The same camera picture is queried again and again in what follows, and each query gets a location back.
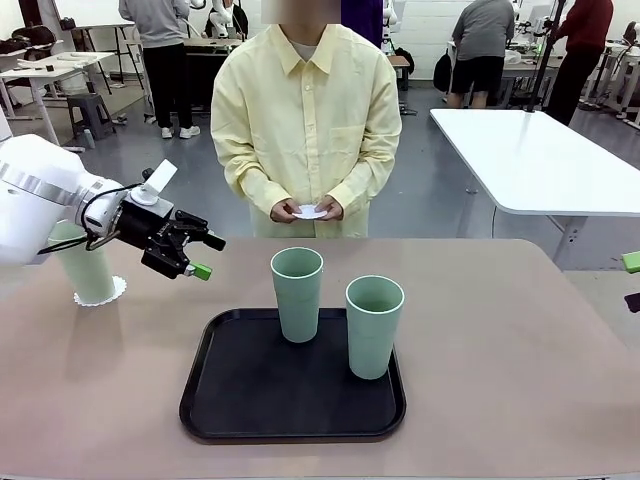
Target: maroon sweater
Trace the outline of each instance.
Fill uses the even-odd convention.
[[[611,0],[576,0],[556,38],[569,37],[567,52],[587,48],[604,50],[612,18]]]

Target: purple shirt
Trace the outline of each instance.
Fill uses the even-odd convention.
[[[382,46],[382,1],[342,0],[342,25]]]

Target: person in gray sweatshirt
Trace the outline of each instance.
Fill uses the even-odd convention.
[[[184,20],[189,17],[189,0],[120,0],[120,15],[135,22],[144,48],[144,65],[149,77],[153,106],[162,138],[173,137],[171,109],[175,105],[180,138],[200,134],[193,125],[187,54],[184,48]]]
[[[473,108],[485,108],[487,97],[500,87],[507,41],[515,30],[509,0],[476,0],[460,15],[453,30],[458,55],[447,103],[462,107],[473,84]]]

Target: stool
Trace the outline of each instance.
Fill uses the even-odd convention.
[[[69,107],[69,118],[73,126],[74,138],[87,128],[96,140],[102,140],[111,133],[116,132],[107,106],[99,94],[81,93],[79,95],[71,95],[67,97],[67,105]],[[76,122],[73,118],[74,108],[80,109],[80,113],[82,114],[82,120],[80,122]]]

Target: cup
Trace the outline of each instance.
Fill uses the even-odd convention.
[[[79,226],[63,220],[58,222],[49,235],[49,246],[53,247],[67,240],[84,237]],[[102,303],[115,294],[113,277],[102,250],[88,252],[85,245],[56,252],[62,267],[69,277],[80,301],[86,305]]]
[[[287,248],[271,259],[280,327],[290,342],[308,342],[318,332],[323,265],[318,252],[302,247]]]
[[[403,306],[402,287],[388,278],[360,277],[347,287],[349,367],[358,377],[386,373]]]

